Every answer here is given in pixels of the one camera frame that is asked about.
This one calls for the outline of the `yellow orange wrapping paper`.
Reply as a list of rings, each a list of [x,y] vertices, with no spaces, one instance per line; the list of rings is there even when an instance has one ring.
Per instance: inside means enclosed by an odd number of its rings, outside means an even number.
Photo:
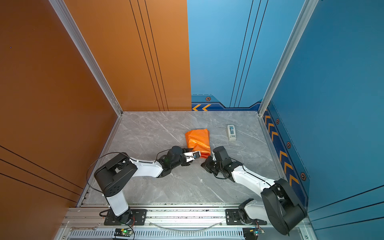
[[[201,158],[207,159],[211,155],[210,132],[207,129],[191,130],[185,134],[187,147],[199,151]]]

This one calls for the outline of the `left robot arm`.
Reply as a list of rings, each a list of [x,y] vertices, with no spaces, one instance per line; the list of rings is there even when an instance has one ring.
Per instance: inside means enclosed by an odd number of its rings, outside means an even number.
[[[112,214],[115,223],[132,225],[134,213],[123,193],[123,188],[130,179],[163,178],[176,167],[189,166],[200,157],[200,152],[193,152],[192,149],[168,150],[166,155],[155,161],[137,160],[126,153],[118,153],[94,172],[94,178],[111,208],[109,213]]]

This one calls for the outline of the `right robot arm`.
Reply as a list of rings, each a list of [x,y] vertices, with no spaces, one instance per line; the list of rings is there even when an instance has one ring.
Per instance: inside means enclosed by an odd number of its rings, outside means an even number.
[[[222,180],[245,186],[262,198],[262,203],[251,198],[241,203],[237,210],[228,210],[227,223],[230,225],[259,227],[261,223],[266,223],[271,224],[280,234],[288,235],[307,217],[307,210],[284,179],[274,181],[262,177],[233,159],[214,161],[208,157],[201,166],[215,177],[222,174]]]

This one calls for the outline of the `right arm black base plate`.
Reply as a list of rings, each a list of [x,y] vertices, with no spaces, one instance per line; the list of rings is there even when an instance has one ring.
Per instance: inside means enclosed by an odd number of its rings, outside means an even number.
[[[229,226],[235,225],[256,225],[264,226],[267,225],[267,221],[259,219],[251,219],[244,210],[240,209],[226,209],[226,223]]]

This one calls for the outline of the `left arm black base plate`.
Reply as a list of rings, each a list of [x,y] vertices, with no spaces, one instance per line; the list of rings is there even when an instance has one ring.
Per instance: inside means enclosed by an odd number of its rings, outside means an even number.
[[[112,209],[108,209],[107,211],[100,212],[99,215],[105,218],[105,226],[144,226],[147,217],[147,210],[129,209],[128,211],[117,217]]]

